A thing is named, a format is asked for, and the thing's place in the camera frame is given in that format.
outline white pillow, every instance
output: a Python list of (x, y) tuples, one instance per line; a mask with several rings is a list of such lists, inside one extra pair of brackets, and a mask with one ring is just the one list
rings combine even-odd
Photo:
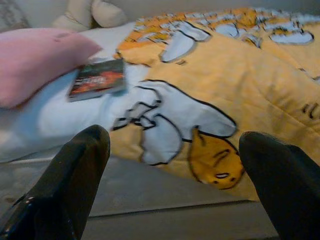
[(94, 20), (103, 28), (120, 26), (127, 21), (124, 11), (104, 0), (93, 0), (91, 12)]
[(93, 19), (104, 28), (127, 22), (125, 13), (106, 0), (69, 0), (67, 11), (52, 26), (82, 32), (92, 27)]
[[(94, 58), (112, 59), (116, 47), (134, 25), (132, 22), (81, 34), (104, 48)], [(129, 88), (141, 81), (147, 71), (145, 66), (127, 64), (125, 75)], [(75, 70), (48, 84), (22, 110), (0, 109), (0, 163), (61, 146), (93, 124), (106, 129), (111, 127), (120, 95), (106, 94), (100, 98), (69, 102), (67, 93), (76, 74)]]

